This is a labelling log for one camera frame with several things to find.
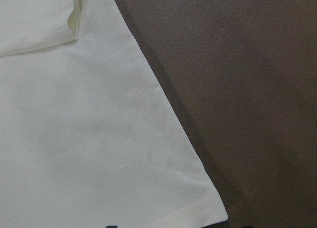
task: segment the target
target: folded fabric flap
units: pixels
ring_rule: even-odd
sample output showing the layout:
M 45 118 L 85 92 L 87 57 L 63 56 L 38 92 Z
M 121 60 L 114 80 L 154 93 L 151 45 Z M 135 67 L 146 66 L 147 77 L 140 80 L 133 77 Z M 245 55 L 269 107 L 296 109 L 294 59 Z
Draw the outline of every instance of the folded fabric flap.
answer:
M 0 57 L 77 39 L 79 0 L 0 0 Z

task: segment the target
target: white cloth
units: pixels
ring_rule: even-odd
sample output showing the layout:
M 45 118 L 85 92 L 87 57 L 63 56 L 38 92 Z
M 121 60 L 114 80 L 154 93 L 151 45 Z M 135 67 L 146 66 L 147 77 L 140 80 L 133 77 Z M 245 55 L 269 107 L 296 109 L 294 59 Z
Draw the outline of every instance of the white cloth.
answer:
M 81 0 L 70 43 L 76 0 L 28 1 L 0 0 L 0 227 L 225 221 L 114 0 Z

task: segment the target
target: brown table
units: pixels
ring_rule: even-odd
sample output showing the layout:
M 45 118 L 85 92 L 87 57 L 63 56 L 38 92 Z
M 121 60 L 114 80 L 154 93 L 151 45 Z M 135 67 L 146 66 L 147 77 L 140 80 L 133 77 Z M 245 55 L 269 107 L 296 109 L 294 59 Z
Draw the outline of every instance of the brown table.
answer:
M 230 220 L 317 227 L 317 0 L 116 0 Z

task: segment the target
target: brown surface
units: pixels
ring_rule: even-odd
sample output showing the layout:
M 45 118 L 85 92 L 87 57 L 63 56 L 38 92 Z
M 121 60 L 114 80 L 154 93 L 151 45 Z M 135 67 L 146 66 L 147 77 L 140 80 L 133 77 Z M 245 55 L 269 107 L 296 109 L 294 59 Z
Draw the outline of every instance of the brown surface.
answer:
M 317 0 L 116 0 L 227 208 L 317 227 Z

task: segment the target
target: white garment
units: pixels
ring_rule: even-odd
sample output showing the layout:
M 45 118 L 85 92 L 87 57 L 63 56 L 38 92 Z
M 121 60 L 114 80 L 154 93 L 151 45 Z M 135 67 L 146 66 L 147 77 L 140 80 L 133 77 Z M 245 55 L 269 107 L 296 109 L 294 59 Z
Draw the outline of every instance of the white garment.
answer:
M 0 0 L 0 227 L 225 221 L 114 0 L 81 0 L 78 34 L 77 0 L 24 1 Z

